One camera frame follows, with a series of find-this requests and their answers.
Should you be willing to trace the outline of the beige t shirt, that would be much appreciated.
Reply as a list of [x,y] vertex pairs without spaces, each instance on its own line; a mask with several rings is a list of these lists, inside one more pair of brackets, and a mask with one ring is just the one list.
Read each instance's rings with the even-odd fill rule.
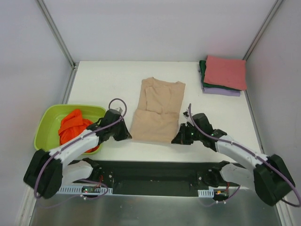
[[171,143],[178,132],[185,83],[153,77],[142,80],[140,98],[130,129],[143,142]]

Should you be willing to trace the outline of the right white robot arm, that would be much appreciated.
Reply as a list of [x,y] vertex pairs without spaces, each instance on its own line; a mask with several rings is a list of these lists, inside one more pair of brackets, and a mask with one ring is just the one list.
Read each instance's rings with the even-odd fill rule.
[[280,156],[268,156],[248,149],[226,132],[214,129],[204,113],[190,115],[189,112],[184,112],[183,115],[187,121],[180,125],[178,134],[172,140],[173,144],[191,145],[199,141],[205,147],[236,162],[221,161],[214,165],[203,176],[206,185],[218,187],[228,182],[245,186],[254,190],[269,206],[283,201],[290,192],[294,192],[298,200],[301,199]]

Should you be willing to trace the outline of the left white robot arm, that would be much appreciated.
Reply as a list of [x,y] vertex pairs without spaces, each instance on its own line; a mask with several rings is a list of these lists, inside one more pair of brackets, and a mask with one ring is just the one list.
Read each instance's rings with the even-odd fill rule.
[[62,185],[64,169],[85,151],[101,145],[110,137],[115,141],[131,139],[124,116],[121,108],[109,109],[104,117],[64,145],[48,152],[37,150],[23,178],[34,190],[35,198],[53,197]]

